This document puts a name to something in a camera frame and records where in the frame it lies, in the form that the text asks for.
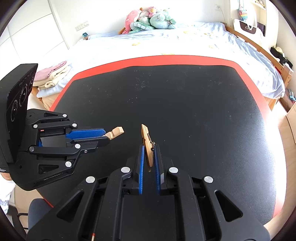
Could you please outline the striped green plush toy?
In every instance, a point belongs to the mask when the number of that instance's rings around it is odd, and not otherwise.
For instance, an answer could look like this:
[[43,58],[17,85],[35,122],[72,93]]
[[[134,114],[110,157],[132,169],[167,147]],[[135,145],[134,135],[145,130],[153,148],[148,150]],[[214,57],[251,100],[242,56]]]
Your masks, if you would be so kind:
[[150,22],[133,22],[130,24],[130,32],[131,34],[133,33],[138,33],[140,31],[148,31],[148,30],[153,30],[154,27],[150,24]]

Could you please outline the pink plush toy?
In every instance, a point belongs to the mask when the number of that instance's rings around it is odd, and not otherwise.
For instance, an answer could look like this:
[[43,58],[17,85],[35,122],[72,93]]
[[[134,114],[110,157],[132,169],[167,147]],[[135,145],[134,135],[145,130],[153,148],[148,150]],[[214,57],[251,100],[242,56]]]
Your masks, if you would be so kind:
[[122,34],[128,34],[131,31],[130,24],[137,21],[140,13],[140,10],[133,10],[127,15],[125,19],[125,27],[121,31]]

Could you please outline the folded pink beige blankets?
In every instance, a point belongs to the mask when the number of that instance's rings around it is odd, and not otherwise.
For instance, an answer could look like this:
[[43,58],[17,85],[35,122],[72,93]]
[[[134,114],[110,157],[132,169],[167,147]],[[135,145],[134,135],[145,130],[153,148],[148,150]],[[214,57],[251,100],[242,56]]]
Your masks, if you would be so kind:
[[37,87],[39,90],[55,87],[70,70],[71,66],[67,61],[39,70],[35,75],[33,87]]

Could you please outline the bed with blue sheet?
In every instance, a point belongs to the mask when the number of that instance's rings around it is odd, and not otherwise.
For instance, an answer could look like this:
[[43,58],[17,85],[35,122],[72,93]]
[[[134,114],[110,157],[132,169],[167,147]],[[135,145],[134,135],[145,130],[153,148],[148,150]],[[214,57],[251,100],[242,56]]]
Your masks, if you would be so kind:
[[255,83],[270,108],[284,97],[293,70],[260,45],[222,23],[199,22],[174,30],[150,30],[135,34],[92,35],[80,40],[61,61],[72,68],[49,88],[34,86],[33,94],[50,108],[70,79],[78,72],[119,60],[156,55],[194,55],[237,63]]

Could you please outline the white tote bag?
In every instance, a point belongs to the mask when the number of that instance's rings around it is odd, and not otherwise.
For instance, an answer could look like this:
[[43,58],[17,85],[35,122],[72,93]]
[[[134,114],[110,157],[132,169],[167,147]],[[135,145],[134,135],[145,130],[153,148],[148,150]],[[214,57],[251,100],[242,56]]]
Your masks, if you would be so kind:
[[237,9],[237,17],[233,19],[233,28],[236,32],[250,37],[263,37],[259,27],[257,11],[253,4],[240,4]]

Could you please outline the black red-edged table mat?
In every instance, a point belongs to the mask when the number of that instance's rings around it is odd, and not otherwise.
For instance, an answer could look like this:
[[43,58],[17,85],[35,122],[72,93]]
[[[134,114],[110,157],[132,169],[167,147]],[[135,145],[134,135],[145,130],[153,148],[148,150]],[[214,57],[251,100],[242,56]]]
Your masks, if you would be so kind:
[[285,200],[285,154],[256,85],[236,63],[200,56],[134,58],[77,73],[52,109],[80,129],[125,133],[81,157],[70,177],[39,189],[51,204],[83,177],[103,177],[135,156],[146,125],[162,155],[188,174],[211,176],[262,223]]

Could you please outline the teal plush toy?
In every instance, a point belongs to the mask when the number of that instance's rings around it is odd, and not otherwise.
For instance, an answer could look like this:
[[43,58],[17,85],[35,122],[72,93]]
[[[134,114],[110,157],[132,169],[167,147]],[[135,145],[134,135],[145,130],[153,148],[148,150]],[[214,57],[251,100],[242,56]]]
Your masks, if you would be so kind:
[[176,21],[167,11],[156,13],[150,18],[150,24],[156,29],[175,29]]

